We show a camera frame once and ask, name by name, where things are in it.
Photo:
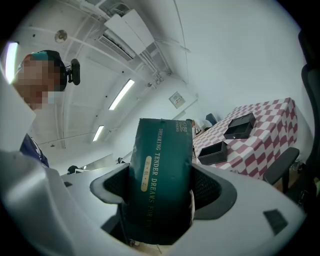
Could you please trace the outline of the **black box base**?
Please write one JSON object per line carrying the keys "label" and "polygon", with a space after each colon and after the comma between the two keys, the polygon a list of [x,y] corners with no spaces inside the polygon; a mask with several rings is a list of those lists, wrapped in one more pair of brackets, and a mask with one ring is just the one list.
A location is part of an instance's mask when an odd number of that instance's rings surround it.
{"label": "black box base", "polygon": [[220,141],[204,147],[201,149],[197,158],[202,165],[207,166],[226,162],[228,158],[227,144],[224,141]]}

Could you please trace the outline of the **black office chair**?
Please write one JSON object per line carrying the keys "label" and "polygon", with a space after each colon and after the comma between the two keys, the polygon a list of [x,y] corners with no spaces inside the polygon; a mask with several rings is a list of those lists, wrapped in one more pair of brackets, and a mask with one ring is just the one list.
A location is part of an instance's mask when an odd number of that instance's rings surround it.
{"label": "black office chair", "polygon": [[312,149],[301,174],[291,187],[288,187],[290,167],[299,154],[299,150],[294,147],[286,149],[273,162],[264,173],[263,180],[274,185],[281,179],[282,192],[307,213],[312,210],[317,198],[320,197],[314,182],[314,178],[320,179],[320,50],[315,48],[315,44],[303,31],[299,32],[298,40],[306,60],[306,65],[301,70],[301,78],[314,117]]}

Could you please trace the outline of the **black box with knob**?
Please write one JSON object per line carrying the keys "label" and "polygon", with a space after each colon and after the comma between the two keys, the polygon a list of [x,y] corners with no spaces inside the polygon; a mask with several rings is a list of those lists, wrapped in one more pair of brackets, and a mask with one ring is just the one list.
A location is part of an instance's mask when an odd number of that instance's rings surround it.
{"label": "black box with knob", "polygon": [[252,129],[255,127],[256,118],[252,112],[234,118],[229,123],[223,136],[226,140],[248,139]]}

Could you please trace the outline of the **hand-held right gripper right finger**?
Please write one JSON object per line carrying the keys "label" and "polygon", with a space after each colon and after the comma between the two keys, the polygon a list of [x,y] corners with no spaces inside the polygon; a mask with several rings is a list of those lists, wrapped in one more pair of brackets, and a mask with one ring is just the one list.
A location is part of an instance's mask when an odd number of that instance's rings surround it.
{"label": "hand-held right gripper right finger", "polygon": [[220,196],[196,210],[193,225],[166,256],[273,256],[302,226],[306,215],[265,181],[214,167],[193,168],[221,185]]}

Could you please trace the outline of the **white ceiling air conditioner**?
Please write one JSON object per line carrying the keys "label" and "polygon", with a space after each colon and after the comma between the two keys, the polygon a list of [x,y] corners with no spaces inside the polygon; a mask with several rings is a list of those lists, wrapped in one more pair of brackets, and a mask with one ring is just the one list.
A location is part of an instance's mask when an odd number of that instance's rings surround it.
{"label": "white ceiling air conditioner", "polygon": [[131,61],[155,42],[148,27],[135,9],[125,15],[114,14],[104,26],[106,30],[98,38],[126,61]]}

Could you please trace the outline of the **long ceiling light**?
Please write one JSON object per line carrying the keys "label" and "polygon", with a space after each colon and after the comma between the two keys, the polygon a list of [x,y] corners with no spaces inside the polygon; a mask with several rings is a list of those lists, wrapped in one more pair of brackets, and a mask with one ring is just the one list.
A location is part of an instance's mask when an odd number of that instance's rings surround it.
{"label": "long ceiling light", "polygon": [[93,137],[93,140],[92,140],[93,142],[95,142],[95,141],[98,140],[98,138],[99,138],[101,132],[103,131],[103,129],[104,129],[104,126],[103,126],[103,125],[100,125],[100,126],[98,127],[98,129],[97,129],[97,131],[96,131],[96,133],[95,133],[95,135],[94,135],[94,137]]}
{"label": "long ceiling light", "polygon": [[17,42],[10,42],[7,47],[5,56],[5,77],[9,84],[12,83],[15,77],[15,63],[19,44]]}
{"label": "long ceiling light", "polygon": [[120,90],[120,92],[117,94],[115,99],[112,101],[111,105],[109,106],[109,110],[113,111],[117,105],[120,103],[120,101],[123,99],[123,97],[126,95],[126,93],[129,91],[129,89],[135,84],[135,82],[132,79],[129,79],[123,88]]}

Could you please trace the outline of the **red white checkered tablecloth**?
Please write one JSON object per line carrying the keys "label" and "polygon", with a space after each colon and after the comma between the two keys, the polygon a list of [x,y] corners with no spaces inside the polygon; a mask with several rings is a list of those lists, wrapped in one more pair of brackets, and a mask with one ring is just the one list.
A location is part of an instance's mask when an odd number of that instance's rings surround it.
{"label": "red white checkered tablecloth", "polygon": [[[256,121],[248,139],[225,139],[235,118],[253,113]],[[227,160],[213,167],[262,179],[267,168],[297,141],[296,105],[290,97],[236,107],[225,118],[193,140],[195,154],[220,141],[227,144]]]}

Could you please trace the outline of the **dark green item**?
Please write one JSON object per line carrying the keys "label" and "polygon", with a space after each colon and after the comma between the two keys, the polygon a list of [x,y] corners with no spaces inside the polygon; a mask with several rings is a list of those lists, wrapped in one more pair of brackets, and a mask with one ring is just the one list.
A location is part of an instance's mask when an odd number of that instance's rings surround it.
{"label": "dark green item", "polygon": [[123,210],[129,239],[172,245],[189,229],[192,153],[190,122],[140,119]]}

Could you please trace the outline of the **square wall sign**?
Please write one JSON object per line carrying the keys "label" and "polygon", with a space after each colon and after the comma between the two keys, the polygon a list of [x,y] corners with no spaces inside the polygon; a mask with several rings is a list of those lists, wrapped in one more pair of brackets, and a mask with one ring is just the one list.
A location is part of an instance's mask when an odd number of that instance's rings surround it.
{"label": "square wall sign", "polygon": [[176,109],[179,109],[186,102],[185,99],[181,96],[181,94],[177,91],[169,98],[169,101],[173,104],[173,106]]}

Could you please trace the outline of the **person's navy shirt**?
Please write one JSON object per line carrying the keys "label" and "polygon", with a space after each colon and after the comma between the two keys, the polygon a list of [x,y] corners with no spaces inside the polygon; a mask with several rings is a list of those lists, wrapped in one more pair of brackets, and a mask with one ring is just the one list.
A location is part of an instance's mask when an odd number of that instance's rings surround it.
{"label": "person's navy shirt", "polygon": [[25,135],[19,151],[29,157],[36,159],[41,162],[42,165],[49,168],[49,163],[47,157],[44,155],[43,151],[40,149],[36,141],[30,137],[28,134]]}

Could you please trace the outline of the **round ceiling fixture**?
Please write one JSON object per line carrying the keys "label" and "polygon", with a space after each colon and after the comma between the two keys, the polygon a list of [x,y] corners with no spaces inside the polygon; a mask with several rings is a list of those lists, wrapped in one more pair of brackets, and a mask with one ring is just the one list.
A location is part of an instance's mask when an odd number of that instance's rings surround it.
{"label": "round ceiling fixture", "polygon": [[54,40],[58,44],[64,43],[67,40],[67,38],[68,33],[63,29],[58,30],[54,35]]}

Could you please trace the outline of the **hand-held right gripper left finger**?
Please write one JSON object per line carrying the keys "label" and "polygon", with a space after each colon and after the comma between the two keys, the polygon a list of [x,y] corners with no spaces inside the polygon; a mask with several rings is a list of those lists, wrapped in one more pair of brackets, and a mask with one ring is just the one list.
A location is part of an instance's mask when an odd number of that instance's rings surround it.
{"label": "hand-held right gripper left finger", "polygon": [[111,236],[117,206],[91,181],[103,170],[60,176],[33,158],[0,150],[0,202],[23,237],[46,256],[148,256]]}

